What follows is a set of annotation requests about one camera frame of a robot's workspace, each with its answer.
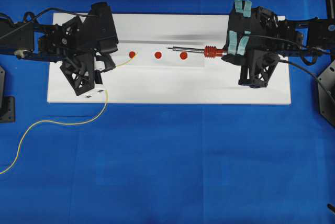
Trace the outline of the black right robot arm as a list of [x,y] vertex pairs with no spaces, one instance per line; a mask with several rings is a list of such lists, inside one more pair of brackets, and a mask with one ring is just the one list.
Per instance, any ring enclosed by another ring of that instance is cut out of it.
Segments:
[[279,20],[264,7],[237,0],[228,19],[222,60],[241,67],[239,85],[267,87],[280,57],[313,65],[334,50],[334,19]]

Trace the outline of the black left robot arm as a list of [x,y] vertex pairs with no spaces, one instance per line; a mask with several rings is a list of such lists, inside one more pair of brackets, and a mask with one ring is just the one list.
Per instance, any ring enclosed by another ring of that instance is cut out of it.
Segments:
[[32,12],[25,13],[31,20],[13,23],[1,18],[1,54],[18,59],[60,62],[60,70],[77,96],[103,83],[101,74],[116,68],[111,54],[118,50],[118,38],[113,16],[109,10],[76,15],[58,25],[37,22]]

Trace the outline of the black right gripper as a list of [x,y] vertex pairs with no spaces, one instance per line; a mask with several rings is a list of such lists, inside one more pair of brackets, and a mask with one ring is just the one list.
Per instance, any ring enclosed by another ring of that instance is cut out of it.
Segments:
[[275,12],[263,7],[251,8],[251,34],[245,54],[222,58],[241,67],[239,85],[267,87],[279,62],[278,52],[289,49],[289,43],[280,39],[280,23]]

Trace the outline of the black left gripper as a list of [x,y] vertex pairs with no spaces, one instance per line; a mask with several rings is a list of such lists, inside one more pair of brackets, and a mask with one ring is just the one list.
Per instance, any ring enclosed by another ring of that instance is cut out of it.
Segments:
[[116,67],[109,54],[95,54],[94,47],[83,46],[81,39],[94,42],[93,34],[84,29],[97,21],[98,16],[86,16],[84,21],[75,16],[62,25],[36,25],[36,31],[43,33],[38,39],[37,60],[61,62],[60,69],[77,96],[92,90],[95,84],[103,84],[100,71]]

